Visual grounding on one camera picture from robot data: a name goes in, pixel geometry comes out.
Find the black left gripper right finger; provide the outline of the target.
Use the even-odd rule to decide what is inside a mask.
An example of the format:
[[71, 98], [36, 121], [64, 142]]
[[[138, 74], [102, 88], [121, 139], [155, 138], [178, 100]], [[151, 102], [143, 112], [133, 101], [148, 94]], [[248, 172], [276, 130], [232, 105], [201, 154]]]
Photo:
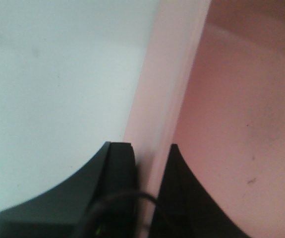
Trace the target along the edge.
[[245, 234], [218, 206], [172, 144], [158, 195], [164, 220], [155, 209], [152, 238], [245, 238]]

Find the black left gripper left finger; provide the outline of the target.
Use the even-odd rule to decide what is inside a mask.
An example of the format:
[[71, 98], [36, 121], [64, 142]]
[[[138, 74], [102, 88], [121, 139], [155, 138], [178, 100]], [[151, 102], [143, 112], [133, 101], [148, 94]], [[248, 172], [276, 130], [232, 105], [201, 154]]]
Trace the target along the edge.
[[136, 188], [131, 144], [106, 142], [52, 189], [0, 212], [0, 238], [67, 238], [101, 198]]

